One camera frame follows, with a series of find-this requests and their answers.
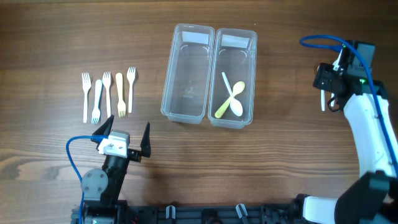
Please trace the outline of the yellow plastic spoon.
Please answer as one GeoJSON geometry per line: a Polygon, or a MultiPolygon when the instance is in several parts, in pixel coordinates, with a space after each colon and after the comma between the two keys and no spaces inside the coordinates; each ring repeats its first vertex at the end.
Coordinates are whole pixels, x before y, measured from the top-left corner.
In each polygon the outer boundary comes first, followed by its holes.
{"type": "Polygon", "coordinates": [[[226,109],[230,107],[229,106],[230,102],[231,102],[231,97],[229,96],[229,98],[215,112],[215,118],[221,118],[224,115],[226,109]]]}

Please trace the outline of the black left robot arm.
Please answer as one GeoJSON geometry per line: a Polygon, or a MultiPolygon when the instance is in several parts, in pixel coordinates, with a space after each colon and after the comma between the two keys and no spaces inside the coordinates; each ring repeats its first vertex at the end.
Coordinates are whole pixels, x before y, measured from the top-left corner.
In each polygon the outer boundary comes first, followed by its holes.
{"type": "Polygon", "coordinates": [[[91,136],[97,151],[105,156],[100,169],[89,170],[81,179],[82,201],[78,223],[139,223],[139,218],[125,200],[119,199],[127,168],[131,161],[150,157],[150,124],[140,143],[141,149],[130,149],[130,134],[113,129],[110,116],[91,136]]]}

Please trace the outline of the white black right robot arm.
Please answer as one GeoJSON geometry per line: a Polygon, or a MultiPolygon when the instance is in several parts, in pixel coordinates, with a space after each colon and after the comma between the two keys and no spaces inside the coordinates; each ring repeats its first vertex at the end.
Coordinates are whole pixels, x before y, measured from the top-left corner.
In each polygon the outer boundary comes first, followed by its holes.
{"type": "Polygon", "coordinates": [[[322,106],[342,111],[349,122],[359,179],[338,198],[298,195],[285,208],[284,217],[291,223],[397,223],[397,139],[387,90],[372,77],[376,47],[334,35],[306,36],[300,44],[310,47],[312,39],[336,41],[324,49],[338,52],[338,58],[319,64],[313,86],[331,94],[322,106]]]}

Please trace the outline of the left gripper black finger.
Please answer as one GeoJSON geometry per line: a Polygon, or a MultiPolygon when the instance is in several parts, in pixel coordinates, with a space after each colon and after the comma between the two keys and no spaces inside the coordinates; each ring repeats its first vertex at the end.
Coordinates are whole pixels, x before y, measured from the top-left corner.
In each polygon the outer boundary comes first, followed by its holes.
{"type": "Polygon", "coordinates": [[[150,122],[147,123],[144,135],[141,140],[141,156],[150,157],[151,156],[151,146],[150,146],[150,122]]]}
{"type": "Polygon", "coordinates": [[[114,115],[111,115],[91,136],[91,141],[100,143],[102,138],[108,137],[114,121],[114,115]]]}

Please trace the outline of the white plastic spoon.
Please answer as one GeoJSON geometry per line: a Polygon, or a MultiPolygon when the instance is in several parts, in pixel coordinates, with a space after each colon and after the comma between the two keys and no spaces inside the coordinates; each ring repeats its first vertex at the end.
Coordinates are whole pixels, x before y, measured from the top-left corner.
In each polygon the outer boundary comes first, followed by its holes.
{"type": "Polygon", "coordinates": [[[324,90],[320,91],[320,103],[321,103],[322,111],[325,111],[325,91],[324,90]]]}
{"type": "Polygon", "coordinates": [[[225,72],[222,72],[221,74],[223,76],[224,84],[226,85],[228,93],[231,97],[231,102],[230,102],[229,106],[230,106],[232,112],[236,116],[241,116],[243,114],[243,106],[242,106],[241,102],[235,98],[235,96],[240,94],[241,92],[243,92],[243,90],[245,88],[245,83],[242,81],[237,82],[234,85],[233,89],[231,89],[231,86],[229,84],[229,81],[226,77],[225,72]]]}
{"type": "Polygon", "coordinates": [[[335,94],[334,94],[334,93],[331,93],[331,102],[330,102],[330,106],[331,106],[331,107],[334,107],[334,104],[335,104],[334,99],[335,99],[335,94]]]}

